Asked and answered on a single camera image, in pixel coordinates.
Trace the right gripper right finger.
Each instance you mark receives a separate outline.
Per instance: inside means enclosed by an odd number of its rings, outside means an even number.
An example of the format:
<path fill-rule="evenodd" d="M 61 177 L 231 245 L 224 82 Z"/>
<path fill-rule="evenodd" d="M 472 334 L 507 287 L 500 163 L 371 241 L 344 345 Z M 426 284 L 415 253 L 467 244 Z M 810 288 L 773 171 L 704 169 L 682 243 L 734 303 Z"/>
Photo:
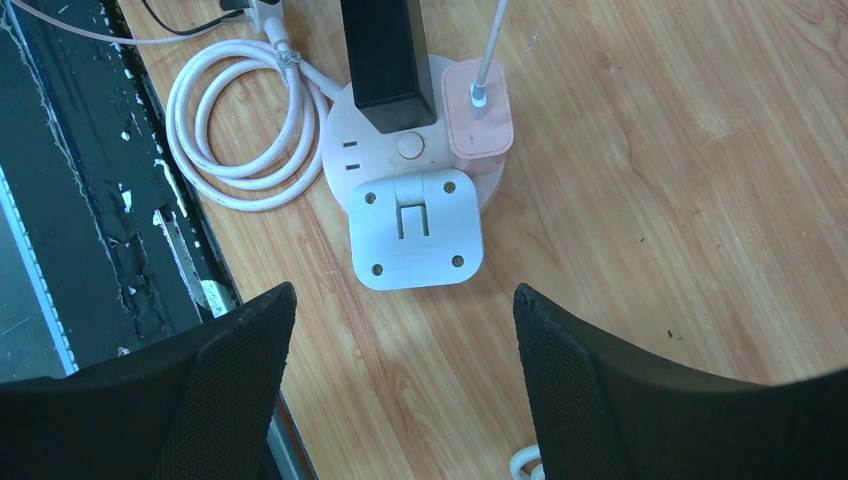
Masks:
<path fill-rule="evenodd" d="M 644 350 L 528 284 L 513 318 L 549 479 L 843 479 L 847 373 L 778 385 Z"/>

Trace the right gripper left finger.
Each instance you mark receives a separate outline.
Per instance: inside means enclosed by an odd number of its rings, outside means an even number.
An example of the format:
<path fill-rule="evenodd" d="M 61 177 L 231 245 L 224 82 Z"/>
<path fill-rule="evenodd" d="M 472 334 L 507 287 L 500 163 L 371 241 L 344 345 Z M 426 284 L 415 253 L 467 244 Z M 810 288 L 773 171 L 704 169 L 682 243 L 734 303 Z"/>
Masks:
<path fill-rule="evenodd" d="M 284 282 L 200 326 L 64 378 L 1 387 L 5 479 L 269 479 L 296 318 Z"/>

